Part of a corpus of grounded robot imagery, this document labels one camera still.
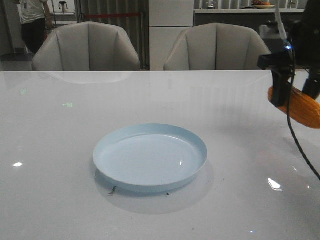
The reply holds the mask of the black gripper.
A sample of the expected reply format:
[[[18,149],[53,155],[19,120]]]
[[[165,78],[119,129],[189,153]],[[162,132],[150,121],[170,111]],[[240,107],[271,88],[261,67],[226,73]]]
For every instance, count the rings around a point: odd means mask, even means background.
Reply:
[[[312,99],[320,95],[320,2],[309,0],[300,21],[292,24],[291,29],[285,30],[279,3],[275,7],[275,20],[280,39],[284,43],[283,52],[261,55],[257,66],[271,69],[273,86],[270,102],[275,107],[283,107],[291,93],[290,78],[294,76],[292,68],[297,65],[308,69],[302,93]]]

